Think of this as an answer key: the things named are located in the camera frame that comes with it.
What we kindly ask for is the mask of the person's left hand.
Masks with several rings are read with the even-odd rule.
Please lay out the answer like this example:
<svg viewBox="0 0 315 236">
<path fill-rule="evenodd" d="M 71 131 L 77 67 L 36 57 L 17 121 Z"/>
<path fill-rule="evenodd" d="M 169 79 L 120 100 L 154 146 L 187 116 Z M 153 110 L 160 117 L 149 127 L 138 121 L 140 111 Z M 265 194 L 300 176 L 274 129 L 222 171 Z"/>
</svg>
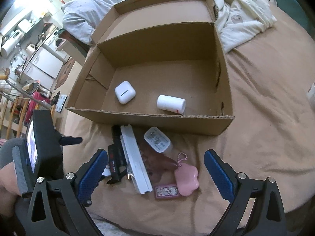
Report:
<svg viewBox="0 0 315 236">
<path fill-rule="evenodd" d="M 14 214 L 14 205 L 17 197 L 21 196 L 14 162 L 1 168 L 1 216 L 10 218 Z"/>
</svg>

